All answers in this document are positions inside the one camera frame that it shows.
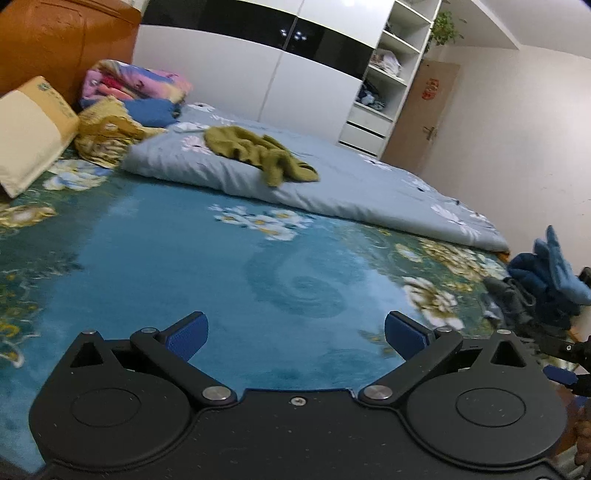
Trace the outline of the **blue fleece garment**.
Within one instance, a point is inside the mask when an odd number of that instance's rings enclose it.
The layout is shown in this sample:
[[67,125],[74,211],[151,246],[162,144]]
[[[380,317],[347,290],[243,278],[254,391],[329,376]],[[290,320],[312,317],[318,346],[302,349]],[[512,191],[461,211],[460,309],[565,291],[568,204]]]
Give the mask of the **blue fleece garment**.
[[536,318],[543,324],[568,331],[572,320],[590,306],[590,286],[573,271],[563,256],[552,225],[546,237],[536,239],[532,253],[515,256],[508,273],[535,301]]

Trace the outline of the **teal floral bed sheet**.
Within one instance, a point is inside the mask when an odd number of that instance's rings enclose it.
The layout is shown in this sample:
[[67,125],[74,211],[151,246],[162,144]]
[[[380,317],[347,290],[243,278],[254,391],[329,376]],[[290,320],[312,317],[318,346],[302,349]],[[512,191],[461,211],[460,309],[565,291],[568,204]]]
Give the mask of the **teal floral bed sheet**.
[[505,242],[416,176],[408,232],[101,168],[66,152],[1,210],[1,457],[42,462],[33,399],[76,335],[123,338],[199,310],[194,358],[237,389],[348,388],[398,367],[384,320],[486,335]]

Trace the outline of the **dark grey garment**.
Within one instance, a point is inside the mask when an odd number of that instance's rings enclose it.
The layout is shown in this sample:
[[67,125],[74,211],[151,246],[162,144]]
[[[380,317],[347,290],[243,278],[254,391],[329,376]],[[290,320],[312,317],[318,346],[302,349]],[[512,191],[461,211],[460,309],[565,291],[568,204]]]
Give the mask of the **dark grey garment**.
[[486,277],[483,284],[489,298],[501,311],[504,328],[516,330],[535,322],[536,299],[517,280]]

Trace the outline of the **light blue floral duvet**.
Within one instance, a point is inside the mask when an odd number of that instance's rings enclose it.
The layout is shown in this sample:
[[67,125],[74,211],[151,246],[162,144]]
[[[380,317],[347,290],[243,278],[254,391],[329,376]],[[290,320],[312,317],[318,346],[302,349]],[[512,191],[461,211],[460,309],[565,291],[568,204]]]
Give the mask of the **light blue floral duvet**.
[[[317,182],[266,185],[263,173],[207,149],[211,127],[238,126],[276,139],[317,170]],[[242,119],[204,103],[184,106],[167,131],[132,146],[123,170],[144,177],[207,187],[225,194],[262,200],[325,216],[355,220],[506,252],[508,243],[483,215],[445,196],[416,175],[328,141]]]

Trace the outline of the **olive green sweater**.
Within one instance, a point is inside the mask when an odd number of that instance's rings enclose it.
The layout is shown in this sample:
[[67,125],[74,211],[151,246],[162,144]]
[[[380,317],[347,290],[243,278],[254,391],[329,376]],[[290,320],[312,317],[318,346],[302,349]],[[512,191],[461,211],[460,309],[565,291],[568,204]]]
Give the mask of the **olive green sweater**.
[[209,127],[204,133],[207,147],[218,156],[256,167],[266,185],[284,182],[318,182],[317,170],[269,135],[259,136],[239,126]]

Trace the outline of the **brown wooden door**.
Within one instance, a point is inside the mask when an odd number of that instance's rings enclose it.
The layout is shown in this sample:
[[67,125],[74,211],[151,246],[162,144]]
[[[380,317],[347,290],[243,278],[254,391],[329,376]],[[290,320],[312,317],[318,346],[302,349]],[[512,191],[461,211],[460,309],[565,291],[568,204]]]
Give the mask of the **brown wooden door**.
[[[455,63],[423,60],[382,155],[382,161],[412,173],[418,173],[427,157],[448,102],[452,98],[461,66]],[[421,94],[430,78],[440,81],[434,100],[425,101]]]

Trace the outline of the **yellow cartoon pillow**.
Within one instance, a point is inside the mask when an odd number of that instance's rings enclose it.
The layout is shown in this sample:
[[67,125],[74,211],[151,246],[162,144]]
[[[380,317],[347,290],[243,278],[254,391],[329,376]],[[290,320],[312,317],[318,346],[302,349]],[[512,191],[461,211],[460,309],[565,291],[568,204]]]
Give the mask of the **yellow cartoon pillow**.
[[103,168],[116,168],[132,145],[165,133],[132,119],[124,104],[107,96],[82,110],[74,139],[79,156]]

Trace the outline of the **dark blue pillow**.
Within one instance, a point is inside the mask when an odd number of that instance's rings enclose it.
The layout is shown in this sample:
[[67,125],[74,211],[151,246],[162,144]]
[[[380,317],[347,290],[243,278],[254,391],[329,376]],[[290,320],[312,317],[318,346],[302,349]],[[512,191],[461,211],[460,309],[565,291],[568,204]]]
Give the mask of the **dark blue pillow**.
[[113,124],[123,129],[165,128],[176,122],[179,106],[165,99],[118,100],[113,96],[85,103],[80,127]]

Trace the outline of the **white open shelf unit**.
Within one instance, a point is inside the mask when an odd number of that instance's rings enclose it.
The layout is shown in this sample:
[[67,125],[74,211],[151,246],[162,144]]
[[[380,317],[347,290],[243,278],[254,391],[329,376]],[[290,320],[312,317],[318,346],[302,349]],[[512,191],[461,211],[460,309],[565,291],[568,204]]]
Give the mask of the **white open shelf unit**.
[[363,83],[339,144],[381,157],[426,52],[440,1],[394,1],[382,22]]

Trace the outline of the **red door decoration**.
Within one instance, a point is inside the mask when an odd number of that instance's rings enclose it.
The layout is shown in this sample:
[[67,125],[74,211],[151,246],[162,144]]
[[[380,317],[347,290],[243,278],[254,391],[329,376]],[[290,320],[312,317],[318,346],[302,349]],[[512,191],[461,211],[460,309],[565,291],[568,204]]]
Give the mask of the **red door decoration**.
[[440,88],[440,81],[437,78],[430,78],[421,94],[421,98],[425,101],[434,100]]

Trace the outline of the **cream yellow pillow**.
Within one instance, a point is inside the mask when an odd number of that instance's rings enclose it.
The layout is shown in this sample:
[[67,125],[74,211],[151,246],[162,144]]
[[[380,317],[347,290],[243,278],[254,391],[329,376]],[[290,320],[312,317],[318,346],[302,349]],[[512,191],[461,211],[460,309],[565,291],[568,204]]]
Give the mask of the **cream yellow pillow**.
[[42,76],[1,98],[1,187],[16,198],[52,164],[78,132],[79,118]]

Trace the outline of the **colourful folded cartoon quilt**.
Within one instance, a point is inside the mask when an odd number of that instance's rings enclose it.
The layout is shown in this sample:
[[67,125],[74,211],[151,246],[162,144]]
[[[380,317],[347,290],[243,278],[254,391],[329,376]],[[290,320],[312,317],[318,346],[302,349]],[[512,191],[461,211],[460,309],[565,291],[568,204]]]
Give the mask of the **colourful folded cartoon quilt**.
[[82,100],[101,100],[112,96],[120,101],[163,99],[183,102],[192,85],[182,76],[146,69],[117,60],[100,60],[87,72],[82,86]]

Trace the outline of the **white black sliding wardrobe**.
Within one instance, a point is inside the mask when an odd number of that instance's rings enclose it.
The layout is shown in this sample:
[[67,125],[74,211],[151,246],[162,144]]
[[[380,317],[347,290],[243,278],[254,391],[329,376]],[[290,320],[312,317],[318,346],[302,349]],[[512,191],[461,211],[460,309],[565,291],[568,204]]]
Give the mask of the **white black sliding wardrobe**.
[[147,1],[133,63],[189,100],[338,142],[391,1]]

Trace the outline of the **green hanging plant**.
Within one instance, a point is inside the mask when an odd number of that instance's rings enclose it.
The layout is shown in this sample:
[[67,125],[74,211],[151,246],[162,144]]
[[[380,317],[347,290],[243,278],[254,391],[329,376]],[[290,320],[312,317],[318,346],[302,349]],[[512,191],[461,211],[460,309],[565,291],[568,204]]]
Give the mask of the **green hanging plant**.
[[428,53],[432,47],[445,46],[463,39],[464,35],[458,29],[457,23],[465,26],[467,21],[455,16],[451,11],[440,11],[433,22],[425,52]]

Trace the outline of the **wooden bed headboard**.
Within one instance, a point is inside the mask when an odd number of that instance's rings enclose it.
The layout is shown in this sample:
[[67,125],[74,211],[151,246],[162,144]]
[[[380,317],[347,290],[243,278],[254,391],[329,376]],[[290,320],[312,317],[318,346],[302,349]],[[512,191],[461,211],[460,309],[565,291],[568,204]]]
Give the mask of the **wooden bed headboard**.
[[140,22],[124,1],[3,1],[1,93],[42,76],[75,104],[98,61],[131,61]]

